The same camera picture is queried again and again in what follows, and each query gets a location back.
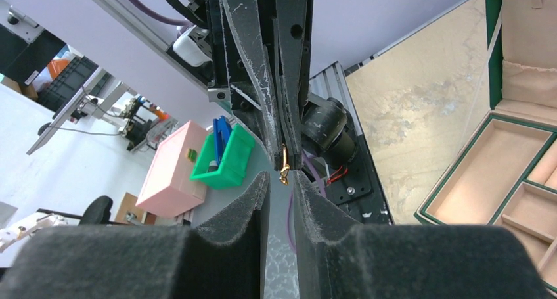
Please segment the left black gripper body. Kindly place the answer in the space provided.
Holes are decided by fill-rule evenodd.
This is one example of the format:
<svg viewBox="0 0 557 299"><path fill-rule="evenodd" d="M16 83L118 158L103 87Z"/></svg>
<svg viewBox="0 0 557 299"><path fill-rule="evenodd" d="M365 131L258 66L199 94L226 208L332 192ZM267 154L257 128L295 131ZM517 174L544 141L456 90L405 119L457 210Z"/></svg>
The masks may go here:
<svg viewBox="0 0 557 299"><path fill-rule="evenodd" d="M279 127L279 50L277 49L278 37L276 33L276 5L275 0L257 0L260 15L263 45L265 46L270 63L271 79L275 86L278 107ZM221 0L206 0L207 19L210 25L211 43L213 51L213 81L217 87L224 87L232 93L232 110L250 111L251 103L241 97L233 88L236 82L249 82L249 77L239 57L238 51L231 37L231 32L221 5ZM301 67L301 80L299 89L300 122L303 108L307 102L309 86L309 64L311 55L311 25L313 15L313 0L307 0L307 14L305 21L305 40Z"/></svg>

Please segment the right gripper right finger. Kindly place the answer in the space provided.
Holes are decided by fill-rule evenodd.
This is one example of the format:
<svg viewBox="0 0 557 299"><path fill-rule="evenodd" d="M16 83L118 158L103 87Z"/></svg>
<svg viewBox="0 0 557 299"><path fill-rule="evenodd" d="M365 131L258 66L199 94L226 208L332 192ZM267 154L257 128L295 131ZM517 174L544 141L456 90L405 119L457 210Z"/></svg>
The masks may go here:
<svg viewBox="0 0 557 299"><path fill-rule="evenodd" d="M301 298L549 298L521 242L492 225L355 221L294 173Z"/></svg>

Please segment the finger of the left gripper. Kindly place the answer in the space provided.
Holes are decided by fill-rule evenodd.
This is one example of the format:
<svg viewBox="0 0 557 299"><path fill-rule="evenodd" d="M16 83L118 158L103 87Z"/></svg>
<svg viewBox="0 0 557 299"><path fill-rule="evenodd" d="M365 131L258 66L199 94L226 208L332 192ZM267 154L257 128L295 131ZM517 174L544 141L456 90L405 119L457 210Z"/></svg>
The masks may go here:
<svg viewBox="0 0 557 299"><path fill-rule="evenodd" d="M299 89L307 0L275 0L275 5L279 53L279 119L286 146L286 163L291 170L298 170L301 160Z"/></svg>
<svg viewBox="0 0 557 299"><path fill-rule="evenodd" d="M277 95L271 79L267 50L263 45L257 0L221 0L221 5L249 82L236 82L232 88L252 104L250 111L235 110L233 115L265 148L270 163L282 162Z"/></svg>

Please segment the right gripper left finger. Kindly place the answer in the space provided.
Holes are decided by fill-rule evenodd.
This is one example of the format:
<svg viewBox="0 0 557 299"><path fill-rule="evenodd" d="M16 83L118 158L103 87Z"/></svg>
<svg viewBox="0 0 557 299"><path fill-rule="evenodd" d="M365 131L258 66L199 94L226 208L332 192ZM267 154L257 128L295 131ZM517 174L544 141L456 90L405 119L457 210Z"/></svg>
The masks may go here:
<svg viewBox="0 0 557 299"><path fill-rule="evenodd" d="M197 227L41 230L1 279L2 298L263 298L270 175Z"/></svg>

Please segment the green jewelry box with lid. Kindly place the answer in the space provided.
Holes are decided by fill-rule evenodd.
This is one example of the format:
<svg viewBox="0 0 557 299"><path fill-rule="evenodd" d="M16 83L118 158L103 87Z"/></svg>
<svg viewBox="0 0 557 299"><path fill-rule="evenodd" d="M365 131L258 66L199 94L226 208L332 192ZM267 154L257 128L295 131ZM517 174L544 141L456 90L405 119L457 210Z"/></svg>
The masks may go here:
<svg viewBox="0 0 557 299"><path fill-rule="evenodd" d="M556 294L556 0L485 0L490 109L415 212L500 225Z"/></svg>

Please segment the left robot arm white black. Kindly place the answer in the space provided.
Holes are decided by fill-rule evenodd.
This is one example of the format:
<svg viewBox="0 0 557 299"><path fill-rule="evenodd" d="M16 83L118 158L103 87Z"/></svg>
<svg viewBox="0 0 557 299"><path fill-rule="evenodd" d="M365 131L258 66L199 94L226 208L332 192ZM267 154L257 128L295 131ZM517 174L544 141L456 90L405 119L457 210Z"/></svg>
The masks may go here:
<svg viewBox="0 0 557 299"><path fill-rule="evenodd" d="M206 0L214 89L274 169L298 170L303 152L338 167L353 153L339 101L310 91L314 0Z"/></svg>

